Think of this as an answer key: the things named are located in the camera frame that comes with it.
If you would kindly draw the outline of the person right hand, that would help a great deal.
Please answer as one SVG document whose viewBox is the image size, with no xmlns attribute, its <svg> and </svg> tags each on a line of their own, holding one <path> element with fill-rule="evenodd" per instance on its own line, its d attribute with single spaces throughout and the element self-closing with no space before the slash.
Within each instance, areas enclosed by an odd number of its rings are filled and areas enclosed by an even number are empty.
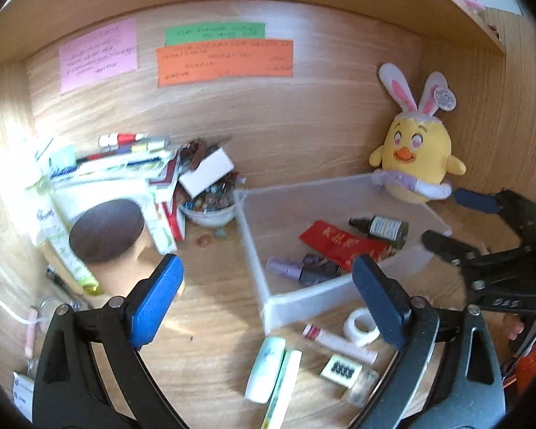
<svg viewBox="0 0 536 429">
<path fill-rule="evenodd" d="M 507 339 L 511 341 L 514 341 L 525 328 L 523 322 L 516 315 L 504 315 L 502 326 L 505 329 Z"/>
</svg>

